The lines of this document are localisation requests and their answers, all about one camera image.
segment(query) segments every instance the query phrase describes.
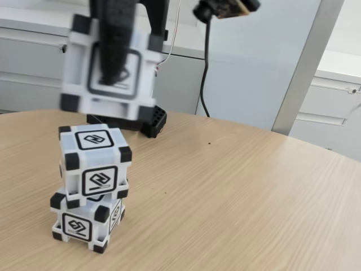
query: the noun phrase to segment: white cabinet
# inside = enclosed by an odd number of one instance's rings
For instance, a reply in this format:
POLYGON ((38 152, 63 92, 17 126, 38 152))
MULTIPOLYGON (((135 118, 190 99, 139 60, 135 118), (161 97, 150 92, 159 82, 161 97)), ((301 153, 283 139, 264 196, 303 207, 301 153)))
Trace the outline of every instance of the white cabinet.
POLYGON ((315 77, 289 135, 361 161, 360 87, 315 77))
POLYGON ((153 92, 157 105, 165 110, 195 114, 203 70, 202 59, 172 55, 159 67, 153 92))
MULTIPOLYGON (((66 37, 0 28, 0 110, 59 107, 66 42, 66 37)), ((201 59, 172 55, 155 81, 157 105, 195 114, 203 69, 201 59)))

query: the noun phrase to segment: cabinet drawer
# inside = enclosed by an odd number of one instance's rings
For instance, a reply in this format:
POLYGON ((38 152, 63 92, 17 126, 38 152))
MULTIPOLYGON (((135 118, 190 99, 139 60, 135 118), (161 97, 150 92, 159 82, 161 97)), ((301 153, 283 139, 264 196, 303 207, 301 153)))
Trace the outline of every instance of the cabinet drawer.
POLYGON ((341 149, 344 128, 344 126, 296 120, 289 136, 322 148, 338 151, 341 149))
POLYGON ((204 60, 171 55, 160 65, 155 79, 154 98, 164 110, 195 114, 204 60))
POLYGON ((347 119, 360 97, 360 85, 315 77, 300 112, 347 119))
POLYGON ((60 88, 0 81, 0 110, 59 108, 60 88))
POLYGON ((59 43, 41 44, 0 37, 0 72, 60 79, 64 53, 59 43))

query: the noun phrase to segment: printed symbol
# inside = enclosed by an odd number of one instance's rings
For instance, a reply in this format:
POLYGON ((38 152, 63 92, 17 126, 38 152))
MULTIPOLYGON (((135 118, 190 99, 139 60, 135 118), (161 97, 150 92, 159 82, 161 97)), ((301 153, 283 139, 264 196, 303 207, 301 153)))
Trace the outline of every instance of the printed symbol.
POLYGON ((117 216, 119 215, 119 211, 120 211, 120 207, 118 206, 115 211, 114 211, 114 214, 113 214, 113 217, 112 217, 112 221, 115 221, 117 220, 117 216))
POLYGON ((96 134, 92 134, 92 135, 87 135, 84 138, 84 140, 87 140, 87 141, 89 141, 91 143, 94 143, 94 144, 99 144, 99 143, 102 143, 105 140, 105 138, 100 137, 100 136, 98 136, 96 134))
POLYGON ((78 235, 81 235, 81 236, 85 236, 84 233, 81 233, 81 231, 86 229, 82 222, 72 220, 72 221, 69 221, 68 224, 73 229, 73 230, 69 230, 69 232, 75 233, 75 234, 78 234, 78 235))
POLYGON ((89 190, 96 190, 96 189, 110 187, 110 185, 105 185, 105 184, 109 182, 111 178, 105 175, 104 173, 96 173, 93 176, 91 176, 89 180, 95 183, 96 185, 98 185, 98 187, 92 187, 89 190))
POLYGON ((130 72, 127 68, 124 67, 122 73, 120 74, 119 81, 114 84, 114 87, 120 89, 129 89, 129 84, 124 83, 130 77, 130 72))

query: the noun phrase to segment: wire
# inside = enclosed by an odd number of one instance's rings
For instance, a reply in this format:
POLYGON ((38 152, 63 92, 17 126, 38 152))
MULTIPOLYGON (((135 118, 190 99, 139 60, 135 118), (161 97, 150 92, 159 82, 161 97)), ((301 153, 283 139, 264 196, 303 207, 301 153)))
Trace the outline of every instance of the wire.
POLYGON ((175 17, 175 26, 174 26, 174 34, 173 34, 173 38, 171 39, 171 45, 170 45, 170 50, 169 50, 169 53, 167 55, 167 57, 165 59, 163 59, 162 61, 160 61, 158 64, 157 64, 157 67, 164 64, 170 57, 170 54, 173 50, 173 47, 174 47, 174 41, 175 41, 175 37, 177 36, 177 30, 178 30, 178 22, 179 22, 179 13, 180 13, 180 10, 181 10, 181 1, 182 0, 179 0, 179 3, 178 3, 178 9, 177 9, 177 16, 175 17))
POLYGON ((207 117, 210 117, 210 116, 209 116, 207 106, 205 105, 205 102, 204 102, 203 89, 204 89, 204 83, 205 83, 205 79, 207 77, 207 71, 208 71, 209 32, 210 32, 210 20, 207 22, 206 31, 205 31, 205 46, 204 46, 205 66, 204 66, 204 72, 203 72, 202 83, 201 83, 201 91, 200 91, 201 103, 202 103, 203 109, 204 109, 207 117))

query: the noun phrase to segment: table surface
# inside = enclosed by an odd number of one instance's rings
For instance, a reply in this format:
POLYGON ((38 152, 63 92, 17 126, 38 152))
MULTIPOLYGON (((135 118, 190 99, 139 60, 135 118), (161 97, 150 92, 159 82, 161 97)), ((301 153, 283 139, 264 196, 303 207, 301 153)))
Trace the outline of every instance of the table surface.
POLYGON ((360 271, 361 167, 227 121, 170 113, 133 150, 126 215, 105 254, 52 238, 60 111, 0 116, 1 270, 360 271))

